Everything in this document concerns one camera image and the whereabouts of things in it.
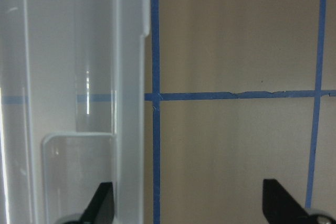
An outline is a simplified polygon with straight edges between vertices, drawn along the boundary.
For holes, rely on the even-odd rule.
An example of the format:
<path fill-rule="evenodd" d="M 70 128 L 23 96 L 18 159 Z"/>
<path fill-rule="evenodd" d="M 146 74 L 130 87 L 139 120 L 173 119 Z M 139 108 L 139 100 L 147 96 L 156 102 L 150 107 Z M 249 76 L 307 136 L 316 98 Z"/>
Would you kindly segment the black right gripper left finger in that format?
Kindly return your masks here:
<path fill-rule="evenodd" d="M 111 224 L 114 220 L 113 183 L 100 183 L 79 223 Z"/>

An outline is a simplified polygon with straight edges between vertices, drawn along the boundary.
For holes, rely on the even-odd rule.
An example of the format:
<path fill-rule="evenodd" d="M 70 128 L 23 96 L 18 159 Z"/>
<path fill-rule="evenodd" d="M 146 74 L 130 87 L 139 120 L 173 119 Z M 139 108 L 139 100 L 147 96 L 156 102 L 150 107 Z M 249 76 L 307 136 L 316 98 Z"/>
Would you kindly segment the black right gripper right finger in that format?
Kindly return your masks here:
<path fill-rule="evenodd" d="M 263 180 L 263 214 L 268 223 L 310 223 L 309 214 L 276 179 Z"/>

